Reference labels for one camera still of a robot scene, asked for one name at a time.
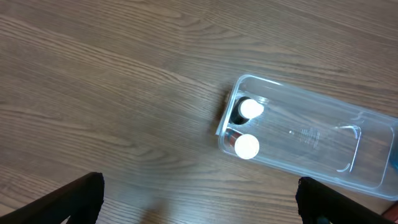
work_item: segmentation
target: wood grain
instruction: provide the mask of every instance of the wood grain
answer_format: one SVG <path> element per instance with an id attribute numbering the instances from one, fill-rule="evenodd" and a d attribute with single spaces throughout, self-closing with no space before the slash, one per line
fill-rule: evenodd
<path id="1" fill-rule="evenodd" d="M 89 171 L 98 223 L 300 223 L 298 176 L 222 154 L 264 75 L 398 116 L 398 2 L 0 2 L 0 215 Z M 391 203 L 335 188 L 376 212 Z"/>

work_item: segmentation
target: white bottle cap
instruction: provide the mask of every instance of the white bottle cap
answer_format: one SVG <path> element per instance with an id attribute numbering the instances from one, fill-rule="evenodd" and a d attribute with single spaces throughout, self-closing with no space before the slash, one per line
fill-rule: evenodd
<path id="1" fill-rule="evenodd" d="M 264 107 L 254 99 L 247 99 L 239 105 L 238 111 L 243 118 L 252 119 L 260 116 Z"/>
<path id="2" fill-rule="evenodd" d="M 235 152 L 242 159 L 252 159 L 260 150 L 260 144 L 251 134 L 243 134 L 235 141 Z"/>

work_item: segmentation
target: plastic tray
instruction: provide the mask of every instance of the plastic tray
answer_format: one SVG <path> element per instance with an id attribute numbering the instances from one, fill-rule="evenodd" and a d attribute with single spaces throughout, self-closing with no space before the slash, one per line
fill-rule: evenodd
<path id="1" fill-rule="evenodd" d="M 230 121 L 242 97 L 264 107 L 244 124 Z M 231 130 L 258 139 L 250 161 L 398 200 L 395 167 L 398 119 L 253 75 L 236 82 L 217 130 L 219 147 L 237 156 Z"/>

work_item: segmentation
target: black bottle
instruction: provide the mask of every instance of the black bottle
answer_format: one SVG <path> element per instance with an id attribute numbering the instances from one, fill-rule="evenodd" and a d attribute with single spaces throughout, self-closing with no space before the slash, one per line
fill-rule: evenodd
<path id="1" fill-rule="evenodd" d="M 237 102 L 234 105 L 234 108 L 232 109 L 229 122 L 234 123 L 234 124 L 244 124 L 249 121 L 249 119 L 244 118 L 239 113 L 239 107 L 241 106 L 241 103 L 244 100 L 248 100 L 248 99 L 250 99 L 250 97 L 242 96 L 242 97 L 240 97 L 240 99 L 237 100 Z"/>

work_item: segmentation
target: small bottle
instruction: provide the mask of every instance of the small bottle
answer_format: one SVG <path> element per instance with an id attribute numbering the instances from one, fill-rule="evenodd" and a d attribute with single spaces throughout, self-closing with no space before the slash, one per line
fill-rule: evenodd
<path id="1" fill-rule="evenodd" d="M 263 111 L 264 107 L 256 100 L 243 96 L 232 109 L 230 121 L 234 124 L 244 124 L 250 119 L 260 116 Z"/>
<path id="2" fill-rule="evenodd" d="M 228 128 L 225 138 L 229 145 L 233 147 L 236 155 L 242 159 L 252 159 L 259 153 L 259 141 L 251 134 L 242 134 Z"/>

